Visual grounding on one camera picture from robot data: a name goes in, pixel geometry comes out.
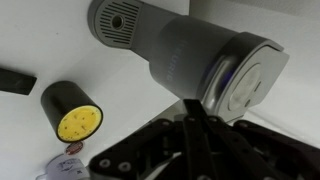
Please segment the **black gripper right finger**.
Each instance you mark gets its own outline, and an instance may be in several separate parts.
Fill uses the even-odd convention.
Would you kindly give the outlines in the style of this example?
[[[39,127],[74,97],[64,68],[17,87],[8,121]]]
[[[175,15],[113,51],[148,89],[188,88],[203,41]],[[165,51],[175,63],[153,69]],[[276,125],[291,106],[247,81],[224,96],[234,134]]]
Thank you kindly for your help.
[[[234,125],[183,102],[185,155],[196,180],[320,180],[320,150],[247,120]]]

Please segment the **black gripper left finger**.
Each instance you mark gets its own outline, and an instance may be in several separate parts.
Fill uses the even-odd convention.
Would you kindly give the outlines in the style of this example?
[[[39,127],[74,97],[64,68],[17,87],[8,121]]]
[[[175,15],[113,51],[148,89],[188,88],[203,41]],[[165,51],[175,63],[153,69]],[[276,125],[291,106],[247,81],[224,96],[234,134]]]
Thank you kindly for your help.
[[[186,180],[181,122],[159,119],[94,156],[91,180]]]

